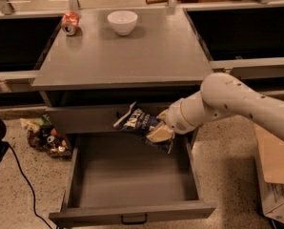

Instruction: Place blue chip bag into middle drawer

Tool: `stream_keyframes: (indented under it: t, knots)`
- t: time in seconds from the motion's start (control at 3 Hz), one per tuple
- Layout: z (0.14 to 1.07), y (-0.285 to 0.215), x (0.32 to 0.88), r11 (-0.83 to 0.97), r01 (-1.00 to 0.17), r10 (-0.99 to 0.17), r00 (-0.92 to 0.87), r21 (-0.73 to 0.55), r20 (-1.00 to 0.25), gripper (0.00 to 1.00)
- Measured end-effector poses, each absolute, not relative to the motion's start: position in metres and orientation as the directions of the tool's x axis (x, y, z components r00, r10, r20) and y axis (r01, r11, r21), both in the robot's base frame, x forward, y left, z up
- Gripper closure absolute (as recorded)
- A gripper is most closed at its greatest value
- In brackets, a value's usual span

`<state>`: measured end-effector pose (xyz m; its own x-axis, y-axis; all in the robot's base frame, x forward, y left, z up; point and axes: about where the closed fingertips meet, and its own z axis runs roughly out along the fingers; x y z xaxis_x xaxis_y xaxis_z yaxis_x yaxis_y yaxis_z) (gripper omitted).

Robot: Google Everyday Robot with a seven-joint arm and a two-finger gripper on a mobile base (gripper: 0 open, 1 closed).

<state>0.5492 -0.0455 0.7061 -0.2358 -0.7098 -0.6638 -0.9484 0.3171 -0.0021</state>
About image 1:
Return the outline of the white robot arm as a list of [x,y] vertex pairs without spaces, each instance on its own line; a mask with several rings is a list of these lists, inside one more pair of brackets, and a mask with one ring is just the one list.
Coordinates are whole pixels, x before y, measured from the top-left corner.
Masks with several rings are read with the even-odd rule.
[[227,73],[212,73],[200,91],[175,101],[147,139],[162,142],[230,115],[244,116],[284,141],[284,101],[260,94]]

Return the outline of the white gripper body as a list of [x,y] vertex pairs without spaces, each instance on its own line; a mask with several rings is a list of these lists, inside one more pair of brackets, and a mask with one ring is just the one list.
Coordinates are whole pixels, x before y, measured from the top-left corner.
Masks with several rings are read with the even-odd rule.
[[184,117],[181,111],[183,98],[175,101],[167,110],[165,123],[176,133],[184,135],[195,129]]

